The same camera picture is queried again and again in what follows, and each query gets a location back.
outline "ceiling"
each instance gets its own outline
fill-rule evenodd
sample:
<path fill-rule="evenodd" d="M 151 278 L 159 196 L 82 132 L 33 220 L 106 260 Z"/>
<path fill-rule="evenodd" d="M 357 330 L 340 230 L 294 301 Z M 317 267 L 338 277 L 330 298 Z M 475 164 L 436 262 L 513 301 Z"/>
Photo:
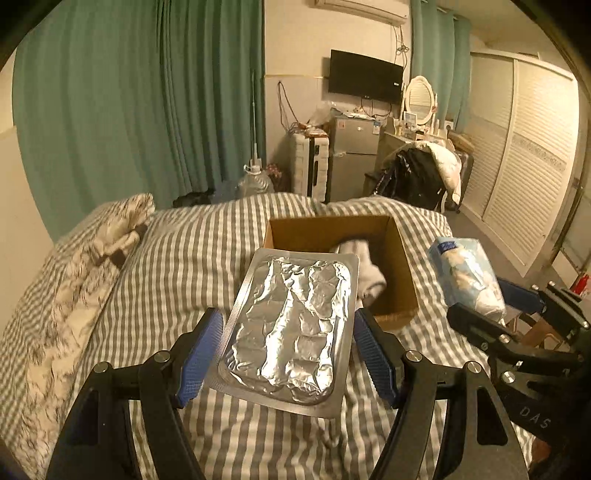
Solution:
<path fill-rule="evenodd" d="M 554 49 L 550 39 L 511 0 L 437 0 L 443 8 L 468 18 L 473 32 L 486 44 L 511 42 Z"/>

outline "green curtain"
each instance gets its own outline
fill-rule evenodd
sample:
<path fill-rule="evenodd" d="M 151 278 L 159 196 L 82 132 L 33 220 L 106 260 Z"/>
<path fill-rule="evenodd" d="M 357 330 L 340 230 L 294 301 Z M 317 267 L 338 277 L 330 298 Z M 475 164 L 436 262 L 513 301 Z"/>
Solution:
<path fill-rule="evenodd" d="M 264 158 L 262 0 L 64 0 L 18 46 L 13 111 L 51 237 L 138 192 L 159 208 Z"/>
<path fill-rule="evenodd" d="M 453 120 L 462 132 L 470 93 L 470 21 L 438 10 L 434 0 L 411 0 L 411 16 L 411 77 L 423 75 L 431 83 L 439 103 L 436 118 Z"/>

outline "wardrobe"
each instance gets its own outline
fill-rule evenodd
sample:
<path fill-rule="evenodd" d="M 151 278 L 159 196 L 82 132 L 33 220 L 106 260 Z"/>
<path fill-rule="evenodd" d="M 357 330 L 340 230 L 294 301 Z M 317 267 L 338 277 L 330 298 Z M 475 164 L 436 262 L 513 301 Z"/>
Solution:
<path fill-rule="evenodd" d="M 525 275 L 569 185 L 578 85 L 570 72 L 535 58 L 473 52 L 469 106 L 474 167 L 462 208 Z"/>

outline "oval mirror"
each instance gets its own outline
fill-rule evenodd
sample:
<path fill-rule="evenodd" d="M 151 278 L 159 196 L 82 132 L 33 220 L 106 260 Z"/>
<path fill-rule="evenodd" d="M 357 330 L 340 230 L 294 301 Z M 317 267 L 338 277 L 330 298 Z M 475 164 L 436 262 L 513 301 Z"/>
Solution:
<path fill-rule="evenodd" d="M 417 76 L 410 81 L 404 103 L 407 112 L 417 114 L 417 125 L 424 125 L 431 119 L 435 98 L 431 84 L 425 77 Z"/>

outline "plastic bottle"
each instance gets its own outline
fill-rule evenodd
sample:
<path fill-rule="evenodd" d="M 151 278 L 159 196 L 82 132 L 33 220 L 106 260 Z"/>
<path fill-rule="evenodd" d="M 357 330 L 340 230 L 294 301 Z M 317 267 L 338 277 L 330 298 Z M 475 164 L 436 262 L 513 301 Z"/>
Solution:
<path fill-rule="evenodd" d="M 267 172 L 261 168 L 261 159 L 251 159 L 250 165 L 244 165 L 246 174 L 238 182 L 236 196 L 239 199 L 260 193 L 275 193 L 273 183 Z"/>

